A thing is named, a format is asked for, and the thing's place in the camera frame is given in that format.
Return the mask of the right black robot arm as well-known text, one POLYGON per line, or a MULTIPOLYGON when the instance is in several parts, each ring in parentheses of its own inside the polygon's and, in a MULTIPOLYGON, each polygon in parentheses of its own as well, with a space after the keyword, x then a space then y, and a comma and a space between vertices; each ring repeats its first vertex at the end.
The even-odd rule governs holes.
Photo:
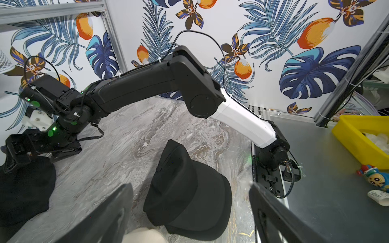
POLYGON ((257 160, 275 170, 288 162, 289 143, 279 128, 236 101, 215 81, 185 46, 175 48, 161 60, 100 80, 78 92, 45 75, 19 95, 33 111, 56 115, 57 120, 41 129, 33 126, 6 140, 5 173, 17 170, 50 153, 51 162, 81 152, 79 134, 127 105, 167 92, 181 93, 187 110, 198 118, 216 119, 251 140, 259 149, 257 160))

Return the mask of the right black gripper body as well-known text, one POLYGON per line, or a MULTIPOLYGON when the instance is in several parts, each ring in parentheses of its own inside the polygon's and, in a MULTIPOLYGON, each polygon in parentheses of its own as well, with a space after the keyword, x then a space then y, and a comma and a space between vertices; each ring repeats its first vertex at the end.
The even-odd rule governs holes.
POLYGON ((42 155, 51 154, 51 163, 81 153, 77 134, 72 134, 56 121, 45 132, 27 129, 22 134, 10 135, 6 139, 6 166, 26 166, 42 155))

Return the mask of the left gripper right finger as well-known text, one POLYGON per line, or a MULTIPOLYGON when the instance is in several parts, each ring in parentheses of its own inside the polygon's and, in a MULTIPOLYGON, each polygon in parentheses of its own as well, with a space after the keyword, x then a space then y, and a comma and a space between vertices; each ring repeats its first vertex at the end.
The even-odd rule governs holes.
POLYGON ((249 200, 262 243, 324 243, 325 238, 308 227, 273 194, 256 182, 251 183, 249 200))

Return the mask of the black cap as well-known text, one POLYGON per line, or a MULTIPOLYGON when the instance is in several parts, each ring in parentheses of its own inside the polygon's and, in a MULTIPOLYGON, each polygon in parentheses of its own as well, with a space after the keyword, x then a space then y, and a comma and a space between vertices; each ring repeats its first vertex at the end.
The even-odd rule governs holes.
POLYGON ((56 169, 47 157, 10 173, 1 166, 1 242, 6 243, 27 221, 49 209, 56 169))
POLYGON ((168 140, 143 205, 152 225, 189 239, 214 241, 226 230, 231 210, 229 181, 192 160, 182 144, 168 140))

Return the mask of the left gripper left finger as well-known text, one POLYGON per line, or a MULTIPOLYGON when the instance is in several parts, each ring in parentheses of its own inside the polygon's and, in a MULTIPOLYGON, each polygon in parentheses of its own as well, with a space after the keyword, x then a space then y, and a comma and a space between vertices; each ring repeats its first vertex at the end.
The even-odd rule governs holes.
POLYGON ((133 187, 123 184, 58 243, 121 243, 130 221, 133 187))

